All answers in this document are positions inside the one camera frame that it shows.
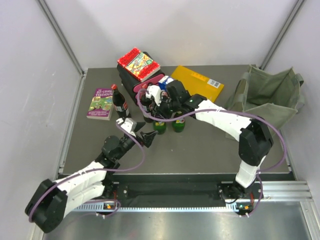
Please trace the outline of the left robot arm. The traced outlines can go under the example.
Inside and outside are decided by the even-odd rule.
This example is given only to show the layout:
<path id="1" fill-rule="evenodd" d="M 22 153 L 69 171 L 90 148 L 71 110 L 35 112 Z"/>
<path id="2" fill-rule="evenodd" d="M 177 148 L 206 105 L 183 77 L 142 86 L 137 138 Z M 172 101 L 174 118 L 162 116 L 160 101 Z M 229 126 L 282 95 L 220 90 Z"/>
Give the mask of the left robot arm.
<path id="1" fill-rule="evenodd" d="M 108 136 L 98 157 L 86 167 L 57 180 L 43 180 L 24 212 L 44 233 L 53 231 L 74 209 L 98 197 L 109 198 L 114 191 L 111 176 L 120 172 L 120 159 L 133 146 L 150 147 L 158 131 L 142 132 L 144 122 L 131 118 L 116 121 L 123 137 Z"/>

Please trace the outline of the cola bottle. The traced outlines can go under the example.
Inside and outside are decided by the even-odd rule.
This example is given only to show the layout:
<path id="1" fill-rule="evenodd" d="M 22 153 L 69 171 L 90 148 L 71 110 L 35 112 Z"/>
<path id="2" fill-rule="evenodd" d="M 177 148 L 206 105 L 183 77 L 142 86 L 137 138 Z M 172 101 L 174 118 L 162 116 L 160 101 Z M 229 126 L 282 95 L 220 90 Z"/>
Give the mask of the cola bottle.
<path id="1" fill-rule="evenodd" d="M 150 98 L 147 98 L 146 95 L 142 95 L 141 99 L 140 99 L 141 105 L 143 110 L 148 113 L 151 114 L 152 108 L 153 108 L 153 101 Z M 153 120 L 149 117 L 147 117 L 146 114 L 143 114 L 143 118 L 145 120 L 145 122 L 147 123 L 152 123 Z"/>
<path id="2" fill-rule="evenodd" d="M 113 90 L 112 102 L 118 116 L 120 118 L 130 118 L 131 114 L 128 108 L 127 101 L 125 100 L 125 97 L 120 93 L 118 86 L 116 84 L 112 84 L 111 89 Z"/>

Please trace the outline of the grape juice carton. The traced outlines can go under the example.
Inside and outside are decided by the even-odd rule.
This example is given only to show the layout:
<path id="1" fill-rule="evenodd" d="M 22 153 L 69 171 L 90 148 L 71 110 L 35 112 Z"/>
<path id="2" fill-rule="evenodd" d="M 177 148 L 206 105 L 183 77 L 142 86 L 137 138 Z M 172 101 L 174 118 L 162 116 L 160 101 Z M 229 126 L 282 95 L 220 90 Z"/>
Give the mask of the grape juice carton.
<path id="1" fill-rule="evenodd" d="M 157 83 L 157 85 L 159 86 L 159 88 L 163 91 L 166 90 L 166 85 L 173 82 L 175 79 L 168 76 L 168 75 L 165 75 L 163 76 Z"/>

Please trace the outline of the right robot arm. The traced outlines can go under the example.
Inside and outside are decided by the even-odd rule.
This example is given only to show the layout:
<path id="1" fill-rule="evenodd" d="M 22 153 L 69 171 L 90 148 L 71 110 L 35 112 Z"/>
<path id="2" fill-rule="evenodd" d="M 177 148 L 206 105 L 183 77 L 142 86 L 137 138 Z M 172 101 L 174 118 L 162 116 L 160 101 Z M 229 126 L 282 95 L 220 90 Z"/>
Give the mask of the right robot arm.
<path id="1" fill-rule="evenodd" d="M 241 162 L 234 182 L 222 190 L 221 197 L 238 200 L 251 193 L 256 174 L 274 144 L 264 119 L 230 113 L 200 94 L 190 95 L 178 80 L 167 83 L 165 88 L 149 85 L 146 97 L 152 101 L 155 117 L 171 119 L 177 113 L 189 114 L 233 137 L 238 142 Z"/>

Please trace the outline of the green canvas bag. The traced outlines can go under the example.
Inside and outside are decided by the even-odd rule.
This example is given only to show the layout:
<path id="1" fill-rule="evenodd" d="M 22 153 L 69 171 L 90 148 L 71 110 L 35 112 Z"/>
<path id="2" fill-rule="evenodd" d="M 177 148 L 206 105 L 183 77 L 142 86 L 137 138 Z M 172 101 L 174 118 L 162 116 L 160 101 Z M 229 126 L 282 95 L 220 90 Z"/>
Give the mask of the green canvas bag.
<path id="1" fill-rule="evenodd" d="M 269 74 L 251 65 L 224 108 L 259 116 L 279 130 L 305 105 L 303 83 L 302 76 L 292 68 Z"/>

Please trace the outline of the green perrier bottle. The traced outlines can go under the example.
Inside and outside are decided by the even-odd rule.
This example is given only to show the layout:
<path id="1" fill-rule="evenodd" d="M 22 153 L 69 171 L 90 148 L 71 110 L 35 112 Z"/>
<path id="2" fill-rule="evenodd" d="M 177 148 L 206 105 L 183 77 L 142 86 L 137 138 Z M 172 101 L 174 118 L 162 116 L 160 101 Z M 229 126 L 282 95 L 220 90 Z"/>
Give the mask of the green perrier bottle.
<path id="1" fill-rule="evenodd" d="M 183 113 L 181 111 L 178 111 L 176 113 L 174 113 L 174 115 L 172 116 L 173 118 L 177 118 L 177 117 L 181 117 L 183 115 Z M 185 129 L 185 118 L 181 117 L 179 119 L 176 119 L 175 121 L 171 122 L 172 128 L 176 133 L 181 133 L 184 131 Z"/>
<path id="2" fill-rule="evenodd" d="M 162 135 L 166 132 L 167 125 L 164 121 L 154 120 L 152 123 L 153 130 L 157 131 L 159 135 Z"/>

